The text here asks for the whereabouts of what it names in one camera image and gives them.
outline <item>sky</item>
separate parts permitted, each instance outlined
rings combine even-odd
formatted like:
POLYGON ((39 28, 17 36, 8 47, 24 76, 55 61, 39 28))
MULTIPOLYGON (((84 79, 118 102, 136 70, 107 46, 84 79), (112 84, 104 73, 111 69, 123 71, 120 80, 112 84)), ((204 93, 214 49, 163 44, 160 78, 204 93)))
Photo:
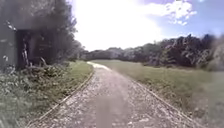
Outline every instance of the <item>sky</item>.
POLYGON ((224 31, 223 0, 73 0, 72 4, 76 39, 87 50, 224 31))

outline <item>cloud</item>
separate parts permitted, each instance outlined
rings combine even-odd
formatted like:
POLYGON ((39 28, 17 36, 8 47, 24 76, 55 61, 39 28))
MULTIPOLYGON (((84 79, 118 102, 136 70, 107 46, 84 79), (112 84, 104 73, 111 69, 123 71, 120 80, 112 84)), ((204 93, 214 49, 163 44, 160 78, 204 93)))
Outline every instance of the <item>cloud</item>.
POLYGON ((202 3, 202 2, 205 2, 205 0, 198 0, 198 1, 201 2, 201 3, 202 3))
POLYGON ((197 12, 193 10, 192 4, 187 0, 175 0, 174 2, 167 4, 150 3, 145 5, 142 11, 145 14, 167 16, 173 22, 181 19, 188 20, 191 16, 197 14, 197 12))

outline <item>field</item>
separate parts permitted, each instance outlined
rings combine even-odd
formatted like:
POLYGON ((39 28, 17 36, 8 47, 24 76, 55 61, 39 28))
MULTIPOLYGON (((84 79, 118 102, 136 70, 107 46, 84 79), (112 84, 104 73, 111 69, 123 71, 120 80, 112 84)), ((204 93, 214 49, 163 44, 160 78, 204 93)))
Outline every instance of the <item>field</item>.
POLYGON ((224 73, 153 68, 118 60, 93 62, 108 66, 147 85, 149 89, 191 117, 203 118, 203 121, 223 119, 224 73))
POLYGON ((77 61, 68 67, 33 67, 12 75, 0 74, 0 127, 24 127, 75 91, 91 72, 90 65, 77 61))

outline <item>ground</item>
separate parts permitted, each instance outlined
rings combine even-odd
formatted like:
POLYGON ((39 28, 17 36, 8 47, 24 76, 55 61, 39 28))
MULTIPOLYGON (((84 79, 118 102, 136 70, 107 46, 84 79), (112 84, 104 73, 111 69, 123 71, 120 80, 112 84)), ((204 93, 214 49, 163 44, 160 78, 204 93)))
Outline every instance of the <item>ground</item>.
POLYGON ((93 64, 87 87, 30 128, 200 128, 145 86, 93 64))

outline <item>forest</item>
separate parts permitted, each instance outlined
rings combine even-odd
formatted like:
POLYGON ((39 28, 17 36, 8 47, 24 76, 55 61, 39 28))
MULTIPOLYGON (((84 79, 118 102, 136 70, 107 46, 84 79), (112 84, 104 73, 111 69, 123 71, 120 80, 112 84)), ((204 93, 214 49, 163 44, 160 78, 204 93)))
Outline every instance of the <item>forest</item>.
POLYGON ((211 34, 164 39, 135 48, 112 47, 107 50, 83 51, 82 58, 118 59, 141 62, 144 66, 188 67, 209 71, 223 70, 223 39, 211 34))

